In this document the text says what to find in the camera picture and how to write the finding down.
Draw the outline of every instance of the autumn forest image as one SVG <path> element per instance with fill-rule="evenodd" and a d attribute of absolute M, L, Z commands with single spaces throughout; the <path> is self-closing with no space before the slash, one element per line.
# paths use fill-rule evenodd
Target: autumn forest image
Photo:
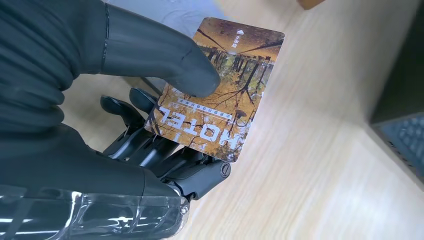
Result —
<path fill-rule="evenodd" d="M 235 162 L 284 41 L 277 31 L 205 18 L 193 40 L 221 78 L 208 97 L 167 85 L 146 129 L 182 145 Z"/>

